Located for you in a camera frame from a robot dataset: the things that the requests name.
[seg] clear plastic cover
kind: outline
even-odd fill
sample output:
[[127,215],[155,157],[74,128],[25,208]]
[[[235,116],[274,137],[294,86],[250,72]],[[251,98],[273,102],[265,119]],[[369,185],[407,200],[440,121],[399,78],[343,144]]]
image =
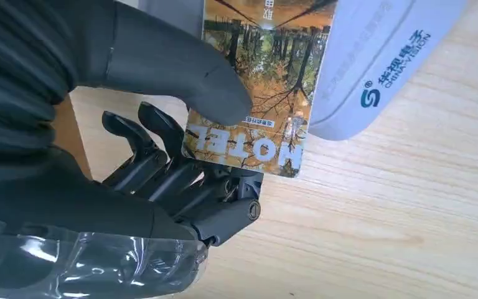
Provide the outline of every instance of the clear plastic cover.
[[178,293],[200,277],[208,254],[199,241],[67,230],[54,240],[4,235],[5,226],[0,222],[0,299],[154,298]]

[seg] china vision logo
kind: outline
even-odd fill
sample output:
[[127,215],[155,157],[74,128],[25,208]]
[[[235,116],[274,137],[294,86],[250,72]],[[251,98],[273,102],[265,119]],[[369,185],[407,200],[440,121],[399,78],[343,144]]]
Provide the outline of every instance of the china vision logo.
[[371,89],[373,87],[373,82],[367,81],[364,85],[365,89],[362,92],[360,97],[360,104],[364,108],[369,108],[371,106],[376,107],[380,103],[380,91],[378,89]]

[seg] chinese characters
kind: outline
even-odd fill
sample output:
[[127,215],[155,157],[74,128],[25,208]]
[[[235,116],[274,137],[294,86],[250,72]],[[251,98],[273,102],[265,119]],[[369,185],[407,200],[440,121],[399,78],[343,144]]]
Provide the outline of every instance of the chinese characters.
[[272,20],[274,11],[274,0],[265,0],[265,13],[263,13],[263,19]]
[[390,88],[404,69],[417,56],[419,51],[426,45],[431,34],[425,33],[424,30],[416,30],[410,37],[410,42],[400,50],[387,69],[378,79],[378,83],[385,88]]
[[274,122],[271,120],[264,120],[257,117],[247,116],[244,123],[251,123],[252,125],[260,125],[260,126],[267,126],[269,128],[274,128]]

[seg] gloved hand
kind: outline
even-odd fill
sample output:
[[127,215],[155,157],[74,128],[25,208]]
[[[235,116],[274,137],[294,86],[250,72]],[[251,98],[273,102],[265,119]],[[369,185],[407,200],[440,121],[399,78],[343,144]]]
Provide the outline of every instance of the gloved hand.
[[211,46],[113,0],[0,1],[0,221],[178,237],[153,203],[86,180],[48,125],[77,85],[172,95],[232,125],[251,100]]
[[[51,145],[52,105],[77,85],[172,95],[224,125],[251,108],[218,52],[143,12],[113,0],[1,0],[0,298],[182,291],[204,258],[193,228],[89,181]],[[94,234],[72,246],[77,232]]]

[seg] wooden surface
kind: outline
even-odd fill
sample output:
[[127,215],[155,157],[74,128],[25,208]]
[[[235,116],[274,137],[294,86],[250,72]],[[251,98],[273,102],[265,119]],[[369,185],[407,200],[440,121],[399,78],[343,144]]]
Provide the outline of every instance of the wooden surface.
[[[176,99],[72,94],[93,176],[129,147],[101,127],[141,100],[185,122]],[[478,298],[478,1],[358,137],[310,137],[299,179],[267,176],[261,219],[210,253],[176,298]]]
[[56,119],[52,122],[52,127],[56,133],[54,144],[72,154],[84,175],[88,178],[92,178],[70,97],[67,97],[55,108]]

